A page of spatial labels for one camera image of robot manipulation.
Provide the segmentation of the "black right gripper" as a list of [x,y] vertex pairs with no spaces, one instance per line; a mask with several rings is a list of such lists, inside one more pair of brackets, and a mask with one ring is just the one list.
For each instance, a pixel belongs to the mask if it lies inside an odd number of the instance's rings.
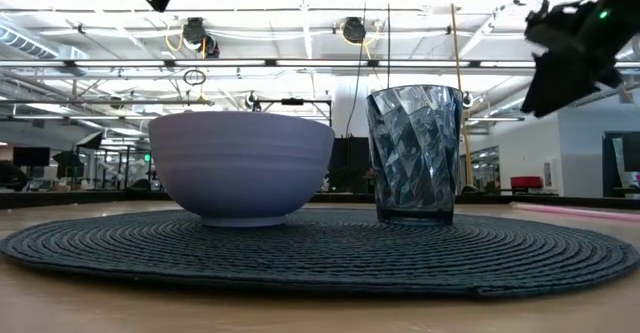
[[525,38],[547,51],[520,110],[542,118],[595,91],[622,83],[616,55],[639,33],[639,0],[578,0],[542,7],[526,18]]

